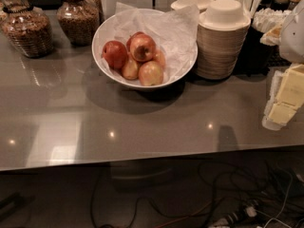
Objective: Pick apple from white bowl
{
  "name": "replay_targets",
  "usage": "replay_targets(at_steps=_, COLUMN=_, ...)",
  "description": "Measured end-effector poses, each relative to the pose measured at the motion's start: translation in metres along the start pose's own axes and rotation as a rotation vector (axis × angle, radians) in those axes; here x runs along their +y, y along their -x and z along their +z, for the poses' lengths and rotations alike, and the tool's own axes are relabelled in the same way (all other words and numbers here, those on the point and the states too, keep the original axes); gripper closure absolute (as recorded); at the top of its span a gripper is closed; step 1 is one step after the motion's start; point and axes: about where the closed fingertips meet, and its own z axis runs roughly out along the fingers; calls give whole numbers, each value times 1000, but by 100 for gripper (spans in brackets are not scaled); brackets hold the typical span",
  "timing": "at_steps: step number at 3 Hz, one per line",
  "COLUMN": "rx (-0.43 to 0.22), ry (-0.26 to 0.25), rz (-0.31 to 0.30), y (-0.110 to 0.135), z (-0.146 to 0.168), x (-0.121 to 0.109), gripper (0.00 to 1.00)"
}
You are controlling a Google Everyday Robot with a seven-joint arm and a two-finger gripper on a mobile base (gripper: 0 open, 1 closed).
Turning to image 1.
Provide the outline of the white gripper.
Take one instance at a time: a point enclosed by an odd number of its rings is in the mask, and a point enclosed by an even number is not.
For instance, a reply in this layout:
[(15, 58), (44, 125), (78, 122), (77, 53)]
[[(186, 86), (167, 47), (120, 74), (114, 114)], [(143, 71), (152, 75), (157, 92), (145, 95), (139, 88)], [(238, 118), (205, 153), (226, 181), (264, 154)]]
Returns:
[(269, 130), (280, 130), (303, 105), (304, 65), (292, 64), (284, 73), (276, 70), (264, 108), (262, 126)]

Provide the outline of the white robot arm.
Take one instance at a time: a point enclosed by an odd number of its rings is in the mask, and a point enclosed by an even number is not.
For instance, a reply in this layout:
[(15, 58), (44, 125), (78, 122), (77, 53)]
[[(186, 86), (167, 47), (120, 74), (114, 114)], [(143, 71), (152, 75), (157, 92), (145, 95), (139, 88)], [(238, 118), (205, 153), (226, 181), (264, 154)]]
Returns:
[(262, 125), (280, 130), (304, 105), (304, 0), (285, 19), (280, 32), (279, 55), (292, 64), (276, 71), (264, 109)]

